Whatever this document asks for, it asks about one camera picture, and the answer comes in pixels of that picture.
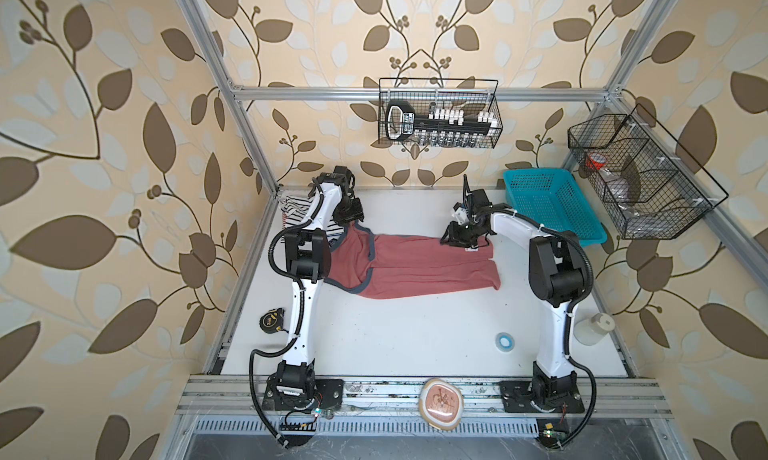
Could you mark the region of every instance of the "black and white striped cloth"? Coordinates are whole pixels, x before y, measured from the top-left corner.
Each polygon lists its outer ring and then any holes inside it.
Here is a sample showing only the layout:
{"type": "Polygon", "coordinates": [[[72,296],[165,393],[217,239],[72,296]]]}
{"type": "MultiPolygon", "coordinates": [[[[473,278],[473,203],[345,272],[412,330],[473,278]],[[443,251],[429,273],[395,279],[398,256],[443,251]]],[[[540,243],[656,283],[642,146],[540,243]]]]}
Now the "black and white striped cloth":
{"type": "MultiPolygon", "coordinates": [[[[310,208],[312,199],[304,196],[294,196],[282,194],[279,197],[280,211],[283,214],[283,228],[298,225],[301,223],[304,215],[306,215],[307,209],[310,208]]],[[[344,228],[335,223],[333,220],[328,224],[326,234],[329,240],[338,238],[344,233],[344,228]]]]}

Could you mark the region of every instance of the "black wire basket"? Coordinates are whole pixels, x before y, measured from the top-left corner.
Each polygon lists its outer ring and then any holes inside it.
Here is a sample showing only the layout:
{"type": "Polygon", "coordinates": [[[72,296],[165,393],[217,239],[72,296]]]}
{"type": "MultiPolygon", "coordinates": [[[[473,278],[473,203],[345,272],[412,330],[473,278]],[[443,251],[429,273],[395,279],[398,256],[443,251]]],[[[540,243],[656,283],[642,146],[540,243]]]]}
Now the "black wire basket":
{"type": "Polygon", "coordinates": [[[604,114],[568,129],[568,148],[621,238],[670,240],[728,198],[722,185],[638,104],[629,115],[604,114]],[[649,129],[660,127],[674,153],[649,129]],[[697,185],[709,184],[703,191],[697,185]]]}
{"type": "Polygon", "coordinates": [[[497,87],[496,80],[381,78],[379,145],[494,148],[504,129],[497,87]]]}

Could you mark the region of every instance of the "white table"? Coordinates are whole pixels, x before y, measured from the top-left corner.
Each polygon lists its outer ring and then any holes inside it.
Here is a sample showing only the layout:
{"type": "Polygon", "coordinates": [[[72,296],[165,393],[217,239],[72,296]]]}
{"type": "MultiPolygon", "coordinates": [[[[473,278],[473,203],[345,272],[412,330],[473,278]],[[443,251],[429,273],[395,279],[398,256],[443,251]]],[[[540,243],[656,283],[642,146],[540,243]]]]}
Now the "white table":
{"type": "MultiPolygon", "coordinates": [[[[504,191],[487,191],[492,202],[504,201],[504,191]]],[[[362,225],[376,234],[440,237],[461,201],[460,190],[363,190],[356,192],[366,219],[362,225]]],[[[280,210],[270,230],[281,229],[280,210]]],[[[540,300],[528,286],[528,253],[509,239],[490,237],[494,261],[502,279],[498,291],[443,293],[374,301],[323,285],[312,322],[316,346],[315,370],[325,376],[530,376],[538,351],[540,300]],[[514,349],[500,352],[499,332],[512,334],[514,349]]],[[[283,244],[275,259],[284,268],[283,244]]],[[[266,334],[259,319],[270,309],[291,308],[290,280],[259,261],[230,345],[222,373],[244,375],[254,348],[279,350],[287,334],[266,334]]],[[[592,297],[579,304],[580,321],[598,312],[592,297]]],[[[594,346],[572,340],[574,359],[595,376],[626,377],[610,337],[594,346]]],[[[256,358],[256,374],[275,372],[277,359],[256,358]]]]}

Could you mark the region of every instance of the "black mounting plate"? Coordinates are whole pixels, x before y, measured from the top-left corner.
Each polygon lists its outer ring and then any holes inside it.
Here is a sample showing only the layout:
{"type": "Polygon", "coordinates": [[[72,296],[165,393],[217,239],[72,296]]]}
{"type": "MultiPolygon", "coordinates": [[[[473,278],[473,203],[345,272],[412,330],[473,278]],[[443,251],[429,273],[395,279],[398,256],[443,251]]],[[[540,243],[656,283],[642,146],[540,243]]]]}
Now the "black mounting plate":
{"type": "MultiPolygon", "coordinates": [[[[542,413],[541,410],[537,410],[531,405],[531,400],[516,400],[516,398],[520,397],[520,394],[528,393],[530,385],[531,382],[529,380],[504,380],[498,383],[498,389],[502,394],[502,402],[504,403],[504,411],[506,413],[542,413]]],[[[573,389],[578,398],[572,395],[563,398],[565,412],[584,413],[584,403],[581,401],[581,394],[578,393],[578,388],[575,385],[573,389]]]]}
{"type": "MultiPolygon", "coordinates": [[[[315,380],[315,390],[320,393],[320,408],[322,410],[337,409],[341,407],[341,400],[344,396],[344,381],[340,378],[320,378],[315,380]]],[[[280,396],[275,389],[275,379],[270,376],[266,380],[266,395],[261,403],[264,410],[274,410],[276,412],[286,412],[293,410],[292,406],[280,401],[280,396]]]]}

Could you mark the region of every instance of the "blue tape roll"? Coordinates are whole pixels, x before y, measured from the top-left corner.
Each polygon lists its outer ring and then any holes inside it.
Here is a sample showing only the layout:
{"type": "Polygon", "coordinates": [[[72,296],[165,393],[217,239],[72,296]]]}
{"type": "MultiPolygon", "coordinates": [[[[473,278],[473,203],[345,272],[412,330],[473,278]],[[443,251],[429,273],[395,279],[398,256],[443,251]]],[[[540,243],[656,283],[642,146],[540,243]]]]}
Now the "blue tape roll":
{"type": "Polygon", "coordinates": [[[496,336],[496,348],[502,352],[511,352],[514,349],[514,339],[512,335],[501,332],[496,336]]]}

